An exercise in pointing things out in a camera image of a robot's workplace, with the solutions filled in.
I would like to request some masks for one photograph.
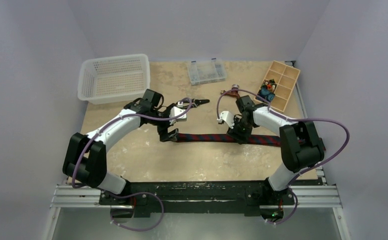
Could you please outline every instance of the robotic arm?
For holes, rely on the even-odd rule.
[[[127,104],[116,117],[103,126],[86,135],[75,133],[71,137],[67,148],[62,169],[63,173],[72,176],[76,162],[84,147],[92,138],[95,138],[91,146],[88,147],[89,156],[84,156],[81,160],[77,169],[76,180],[92,188],[100,188],[114,194],[122,193],[125,186],[130,182],[107,171],[107,152],[125,135],[143,124],[157,126],[161,142],[171,141],[178,134],[178,129],[168,132],[168,128],[175,122],[186,121],[186,114],[172,120],[157,120],[172,118],[184,112],[184,110],[176,107],[174,103],[163,112],[159,111],[157,106],[160,99],[164,100],[163,95],[147,89],[141,99]]]
[[[266,179],[272,191],[288,188],[291,180],[303,169],[313,167],[324,158],[323,142],[312,121],[292,124],[274,115],[264,104],[255,104],[249,96],[236,100],[241,115],[228,111],[220,113],[219,124],[226,122],[227,134],[239,144],[247,142],[252,129],[265,127],[281,138],[282,163],[273,175]]]

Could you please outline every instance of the wooden compartment box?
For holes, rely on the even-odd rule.
[[[270,106],[283,113],[288,104],[288,100],[291,97],[292,91],[294,90],[295,83],[297,83],[298,75],[300,75],[299,69],[288,66],[279,61],[273,61],[264,76],[262,84],[259,86],[258,93],[265,81],[272,79],[275,80],[276,88],[273,92],[275,94],[275,98],[273,98],[270,102]]]

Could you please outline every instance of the perforated basket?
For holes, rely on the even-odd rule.
[[[140,98],[149,87],[147,55],[103,57],[82,64],[77,96],[93,104],[107,104]]]

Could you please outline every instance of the black scissors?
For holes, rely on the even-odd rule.
[[[210,102],[210,100],[208,100],[208,99],[195,99],[195,98],[193,98],[192,99],[192,108],[197,108],[199,105],[207,104],[209,102]],[[183,103],[187,104],[187,105],[184,105],[182,107],[182,109],[187,109],[188,106],[189,106],[189,104],[188,104],[189,101],[188,100],[184,100]]]

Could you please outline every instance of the wooden table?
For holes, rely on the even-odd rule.
[[[165,106],[184,97],[210,100],[210,103],[192,109],[186,122],[175,124],[174,127],[179,128],[179,132],[224,134],[227,125],[219,125],[216,121],[216,103],[220,90],[239,84],[241,89],[257,91],[270,64],[270,61],[225,62],[228,74],[225,81],[192,86],[186,63],[151,62],[150,88],[164,95]],[[81,133],[102,126],[126,104],[127,102],[88,104]],[[300,109],[293,95],[285,114],[301,118]],[[219,111],[223,110],[237,113],[235,99],[223,97]],[[274,135],[263,127],[255,128],[253,134]],[[108,169],[131,182],[264,180],[274,173],[281,162],[280,148],[272,146],[160,142],[156,127],[148,124],[129,133],[107,154]],[[301,178],[316,179],[316,172],[310,171]]]

